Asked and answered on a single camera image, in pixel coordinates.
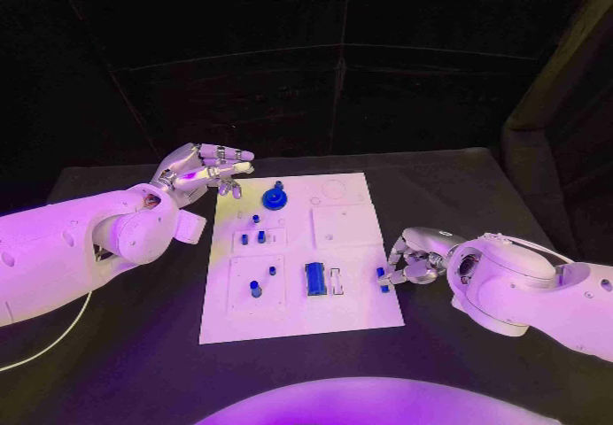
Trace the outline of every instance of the hole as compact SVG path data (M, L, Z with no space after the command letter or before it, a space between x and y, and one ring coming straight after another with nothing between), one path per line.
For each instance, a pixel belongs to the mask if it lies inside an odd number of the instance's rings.
M60 232L60 237L63 238L63 241L66 242L68 246L73 246L73 237L70 233L63 230Z
M600 281L600 286L603 287L603 290L606 292L610 292L613 290L613 285L610 284L610 281L607 279L603 279Z
M8 267L11 267L16 264L16 259L13 258L13 256L7 252L3 252L1 257L3 257L4 264Z

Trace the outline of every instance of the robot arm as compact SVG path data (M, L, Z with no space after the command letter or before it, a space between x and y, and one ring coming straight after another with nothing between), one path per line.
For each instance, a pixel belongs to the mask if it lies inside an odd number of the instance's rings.
M252 154L186 144L163 160L148 184L0 218L0 326L34 317L156 260L177 239L197 243L205 219L180 208L207 187L219 194L249 173Z
M555 267L533 250L567 264ZM399 255L408 266L382 276L381 285L407 280L428 283L447 273L451 305L484 328L522 336L533 326L571 350L613 361L613 267L574 263L507 236L484 234L464 241L430 228L405 229L389 254L391 265Z

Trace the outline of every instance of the blue object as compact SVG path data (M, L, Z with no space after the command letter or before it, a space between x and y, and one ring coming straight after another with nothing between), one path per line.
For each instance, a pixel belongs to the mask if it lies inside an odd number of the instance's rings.
M259 287L258 281L251 281L249 288L251 288L251 296L254 298L259 298L259 296L262 295L262 288Z
M376 268L376 277L381 277L385 275L385 270L382 267ZM389 292L389 287L386 285L381 286L381 291L383 292L383 294L386 294Z
M262 205L268 210L280 210L287 204L287 194L284 193L284 184L277 181L274 187L262 194Z
M323 264L308 263L304 266L306 269L306 281L307 281L307 293L311 295L326 295L326 280L323 277Z

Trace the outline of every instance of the white panel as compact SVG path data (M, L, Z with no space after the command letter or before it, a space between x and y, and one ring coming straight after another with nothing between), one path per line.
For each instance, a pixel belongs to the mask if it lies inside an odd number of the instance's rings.
M313 226L320 250L383 243L372 204L313 208Z
M281 210L270 211L262 193L277 180L288 200ZM376 268L386 261L363 174L246 179L239 184L241 200L218 197L200 344L402 326L395 288L382 293L376 283ZM264 244L257 243L259 230L267 232ZM274 261L284 266L267 277ZM326 268L329 293L317 297L307 296L304 265L311 262ZM258 278L262 296L254 298L249 282Z

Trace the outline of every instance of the humanoid robot hand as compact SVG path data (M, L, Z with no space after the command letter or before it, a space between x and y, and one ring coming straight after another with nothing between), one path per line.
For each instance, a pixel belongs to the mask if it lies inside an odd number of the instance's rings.
M613 361L613 267L575 263L515 237L486 233L466 241L432 228L404 230L391 267L401 257L407 266L379 277L381 285L431 283L447 274L451 305L484 328L522 336L532 326L571 350Z
M34 317L156 260L170 241L197 243L206 220L182 210L209 187L241 197L232 175L252 153L186 144L150 183L0 217L0 326Z

